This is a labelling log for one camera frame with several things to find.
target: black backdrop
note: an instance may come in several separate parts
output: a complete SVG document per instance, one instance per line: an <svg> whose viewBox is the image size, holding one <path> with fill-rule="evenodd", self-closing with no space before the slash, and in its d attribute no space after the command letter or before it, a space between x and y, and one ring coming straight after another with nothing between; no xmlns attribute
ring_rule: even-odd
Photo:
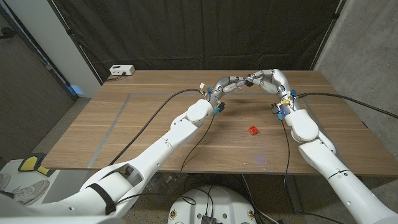
<svg viewBox="0 0 398 224"><path fill-rule="evenodd" d="M55 0L99 75L137 70L308 70L339 0Z"/></svg>

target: yellow label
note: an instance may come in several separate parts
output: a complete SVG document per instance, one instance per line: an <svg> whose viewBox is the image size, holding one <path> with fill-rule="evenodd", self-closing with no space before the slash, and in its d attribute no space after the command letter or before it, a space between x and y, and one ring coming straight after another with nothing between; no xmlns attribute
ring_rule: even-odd
<svg viewBox="0 0 398 224"><path fill-rule="evenodd" d="M286 99L286 100L284 100L284 101L281 101L280 103L281 104L284 104L284 103L287 103L287 102L289 102L290 101L290 98L289 99Z"/></svg>

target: red cube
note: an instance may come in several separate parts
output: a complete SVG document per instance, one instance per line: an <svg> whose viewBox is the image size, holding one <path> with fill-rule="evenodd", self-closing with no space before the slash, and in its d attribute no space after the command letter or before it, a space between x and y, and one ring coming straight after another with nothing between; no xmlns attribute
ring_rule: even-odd
<svg viewBox="0 0 398 224"><path fill-rule="evenodd" d="M251 135L255 135L259 132L259 130L255 126L252 126L249 128L249 132Z"/></svg>

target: shoe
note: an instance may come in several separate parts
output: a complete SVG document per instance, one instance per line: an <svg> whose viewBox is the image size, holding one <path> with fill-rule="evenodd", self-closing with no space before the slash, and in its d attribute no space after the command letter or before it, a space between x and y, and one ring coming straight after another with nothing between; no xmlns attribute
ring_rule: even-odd
<svg viewBox="0 0 398 224"><path fill-rule="evenodd" d="M9 174L0 174L0 190L4 190L8 183L10 182L11 175Z"/></svg>
<svg viewBox="0 0 398 224"><path fill-rule="evenodd" d="M48 180L41 180L34 185L24 189L15 190L14 200L23 205L32 205L35 203L47 190L50 182Z"/></svg>

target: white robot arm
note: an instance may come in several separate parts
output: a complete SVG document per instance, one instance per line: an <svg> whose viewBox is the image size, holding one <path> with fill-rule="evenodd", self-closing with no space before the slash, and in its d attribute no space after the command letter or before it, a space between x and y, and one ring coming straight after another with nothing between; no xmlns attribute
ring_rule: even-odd
<svg viewBox="0 0 398 224"><path fill-rule="evenodd" d="M269 76L272 84L262 80ZM277 90L280 103L273 104L273 113L277 113L280 119L285 114L286 123L292 127L292 137L303 143L298 147L303 158L326 178L358 223L398 223L398 214L380 202L335 156L333 143L319 130L307 111L300 109L298 101L294 101L290 85L280 70L259 71L246 80L260 85L269 93Z"/></svg>
<svg viewBox="0 0 398 224"><path fill-rule="evenodd" d="M0 195L0 217L14 217L10 222L23 222L23 216L55 217L67 216L105 216L122 217L137 201L148 181L159 170L174 150L191 141L204 120L217 111L222 111L219 99L224 95L222 89L233 90L244 85L244 78L223 77L216 84L216 91L211 100L198 100L186 112L175 118L170 131L149 146L136 158L107 166L91 176L80 191L59 202L46 203L38 206L24 207L19 203ZM126 170L130 174L123 176L119 171Z"/></svg>

